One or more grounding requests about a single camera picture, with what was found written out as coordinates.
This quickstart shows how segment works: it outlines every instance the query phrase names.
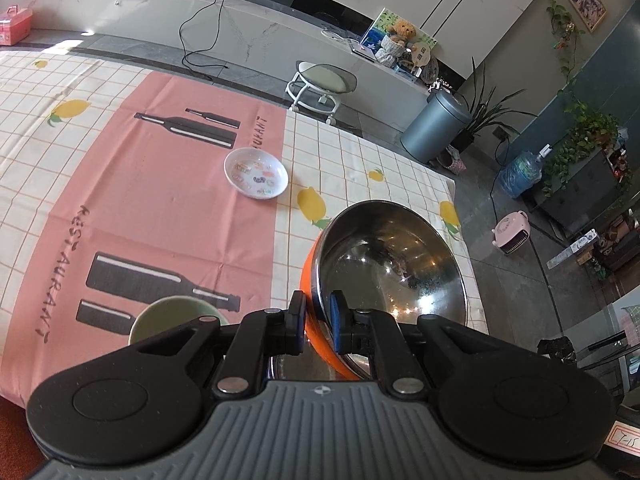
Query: trash can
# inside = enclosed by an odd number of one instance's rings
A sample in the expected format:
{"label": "trash can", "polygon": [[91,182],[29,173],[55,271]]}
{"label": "trash can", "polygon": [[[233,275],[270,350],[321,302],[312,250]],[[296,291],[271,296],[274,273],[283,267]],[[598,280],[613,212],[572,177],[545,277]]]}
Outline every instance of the trash can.
{"label": "trash can", "polygon": [[466,105],[440,90],[400,136],[409,154],[423,163],[433,160],[471,122]]}

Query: stool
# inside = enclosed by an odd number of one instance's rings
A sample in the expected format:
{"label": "stool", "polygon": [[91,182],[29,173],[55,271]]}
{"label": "stool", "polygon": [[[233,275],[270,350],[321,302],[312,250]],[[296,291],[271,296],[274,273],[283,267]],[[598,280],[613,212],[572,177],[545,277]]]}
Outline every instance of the stool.
{"label": "stool", "polygon": [[[328,64],[314,64],[306,61],[296,63],[297,72],[293,79],[287,83],[287,94],[293,99],[289,110],[298,111],[298,106],[307,110],[326,114],[327,124],[335,124],[334,115],[340,107],[340,95],[353,92],[358,85],[358,79],[351,72],[347,72],[337,66]],[[331,110],[316,108],[303,102],[301,99],[305,92],[318,96],[318,102],[322,105],[330,100],[334,107]]]}

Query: white plate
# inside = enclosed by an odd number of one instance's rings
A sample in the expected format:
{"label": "white plate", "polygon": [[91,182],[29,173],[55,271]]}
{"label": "white plate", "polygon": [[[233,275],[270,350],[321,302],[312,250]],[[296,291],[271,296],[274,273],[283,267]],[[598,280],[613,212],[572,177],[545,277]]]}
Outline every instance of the white plate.
{"label": "white plate", "polygon": [[240,193],[258,200],[280,195],[289,184],[282,163],[271,153],[257,148],[238,148],[225,159],[225,175]]}

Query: crosshair logo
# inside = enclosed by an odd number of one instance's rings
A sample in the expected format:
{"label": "crosshair logo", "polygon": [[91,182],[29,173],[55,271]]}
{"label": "crosshair logo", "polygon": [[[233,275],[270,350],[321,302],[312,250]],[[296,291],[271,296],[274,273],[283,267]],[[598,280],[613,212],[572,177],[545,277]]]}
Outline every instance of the crosshair logo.
{"label": "crosshair logo", "polygon": [[333,390],[323,384],[322,386],[316,386],[312,391],[313,393],[324,397],[325,395],[330,394]]}

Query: trash can lid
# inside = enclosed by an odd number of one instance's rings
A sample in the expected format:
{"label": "trash can lid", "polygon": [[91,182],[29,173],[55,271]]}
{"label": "trash can lid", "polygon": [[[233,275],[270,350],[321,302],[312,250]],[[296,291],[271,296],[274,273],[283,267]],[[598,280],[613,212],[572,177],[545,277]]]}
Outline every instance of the trash can lid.
{"label": "trash can lid", "polygon": [[465,123],[465,126],[471,122],[471,114],[466,108],[464,102],[458,99],[455,95],[450,94],[446,90],[440,90],[436,94],[436,99],[442,105],[442,107],[453,115],[457,120]]}

